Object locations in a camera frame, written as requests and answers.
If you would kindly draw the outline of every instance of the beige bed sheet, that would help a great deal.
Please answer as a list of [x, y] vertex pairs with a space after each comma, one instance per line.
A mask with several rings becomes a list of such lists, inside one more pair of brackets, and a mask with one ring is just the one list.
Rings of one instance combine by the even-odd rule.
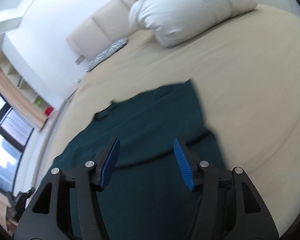
[[82, 80], [46, 169], [112, 99], [189, 78], [227, 167], [244, 168], [282, 235], [300, 212], [300, 19], [269, 6], [175, 48], [162, 48], [150, 31], [133, 34]]

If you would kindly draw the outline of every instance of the headboard panel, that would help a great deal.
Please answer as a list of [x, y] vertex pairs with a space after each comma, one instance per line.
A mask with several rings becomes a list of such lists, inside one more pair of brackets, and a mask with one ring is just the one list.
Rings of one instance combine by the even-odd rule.
[[111, 0], [76, 27], [67, 37], [72, 50], [93, 60], [118, 39], [136, 31], [128, 15], [134, 0]]

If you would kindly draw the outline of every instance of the blue gripper pad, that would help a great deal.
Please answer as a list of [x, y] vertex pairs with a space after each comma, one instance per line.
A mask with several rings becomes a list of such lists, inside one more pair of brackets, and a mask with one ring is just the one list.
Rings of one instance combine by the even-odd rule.
[[110, 179], [114, 171], [115, 164], [117, 163], [119, 153], [120, 153], [120, 141], [118, 138], [116, 138], [101, 170], [101, 180], [99, 186], [102, 189], [104, 189], [110, 183]]
[[186, 184], [186, 186], [193, 191], [194, 190], [194, 180], [193, 180], [193, 170], [187, 160], [186, 152], [188, 149], [184, 145], [183, 147], [180, 145], [179, 140], [176, 138], [173, 143], [174, 155], [176, 156], [177, 163], [179, 165], [182, 178]]

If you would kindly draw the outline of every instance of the metal pin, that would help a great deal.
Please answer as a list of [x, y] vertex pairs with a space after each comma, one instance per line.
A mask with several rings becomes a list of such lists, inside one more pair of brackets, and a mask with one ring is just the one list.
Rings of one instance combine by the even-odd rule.
[[52, 174], [57, 174], [57, 173], [59, 173], [59, 168], [53, 168], [52, 170], [51, 170], [51, 173]]
[[234, 171], [235, 171], [236, 173], [238, 173], [238, 174], [243, 173], [243, 169], [241, 169], [240, 167], [236, 167], [236, 168], [234, 169]]
[[93, 161], [88, 161], [88, 162], [86, 162], [85, 165], [86, 165], [86, 167], [90, 168], [94, 165], [94, 162]]
[[202, 162], [200, 162], [200, 166], [205, 168], [205, 167], [209, 166], [209, 163], [206, 161], [202, 161]]

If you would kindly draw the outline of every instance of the black window frame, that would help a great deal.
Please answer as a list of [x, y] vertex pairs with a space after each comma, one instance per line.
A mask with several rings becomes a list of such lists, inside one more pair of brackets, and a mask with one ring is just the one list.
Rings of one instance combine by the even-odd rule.
[[[4, 117], [9, 113], [9, 111], [11, 109], [14, 109], [12, 106], [10, 106], [10, 104], [7, 102], [7, 100], [4, 98], [4, 96], [0, 93], [0, 96], [3, 98], [3, 100], [6, 102], [6, 104], [1, 108], [0, 110], [0, 124], [2, 122], [2, 120], [4, 119]], [[13, 147], [15, 147], [20, 153], [21, 153], [21, 156], [20, 156], [20, 159], [18, 161], [18, 165], [17, 165], [17, 168], [16, 168], [16, 172], [14, 174], [14, 178], [13, 178], [13, 183], [12, 183], [12, 191], [14, 190], [14, 186], [15, 186], [15, 182], [16, 182], [16, 177], [17, 177], [17, 173], [18, 173], [18, 170], [19, 170], [19, 166], [20, 166], [20, 162], [21, 162], [21, 158], [23, 156], [23, 153], [26, 149], [26, 146], [29, 142], [29, 139], [32, 135], [34, 131], [34, 128], [32, 128], [32, 131], [29, 135], [29, 138], [28, 140], [26, 141], [25, 145], [23, 146], [22, 144], [20, 144], [15, 138], [13, 138], [4, 128], [1, 127], [0, 125], [0, 134], [2, 135], [2, 137], [7, 140], [8, 143], [10, 143]], [[3, 189], [0, 188], [0, 192], [5, 194], [6, 191], [4, 191]]]

